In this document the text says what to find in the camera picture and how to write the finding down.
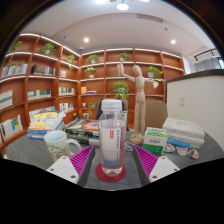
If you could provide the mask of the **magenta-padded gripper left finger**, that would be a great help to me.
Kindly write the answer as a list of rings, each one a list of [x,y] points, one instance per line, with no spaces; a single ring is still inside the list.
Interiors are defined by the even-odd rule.
[[[95,147],[91,145],[71,157],[62,156],[47,171],[79,186],[85,186],[94,156]]]

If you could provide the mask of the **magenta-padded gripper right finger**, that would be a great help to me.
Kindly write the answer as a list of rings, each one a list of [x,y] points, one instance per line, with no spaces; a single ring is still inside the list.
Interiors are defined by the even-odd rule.
[[[132,155],[143,186],[179,171],[166,156],[157,157],[140,146],[133,146]]]

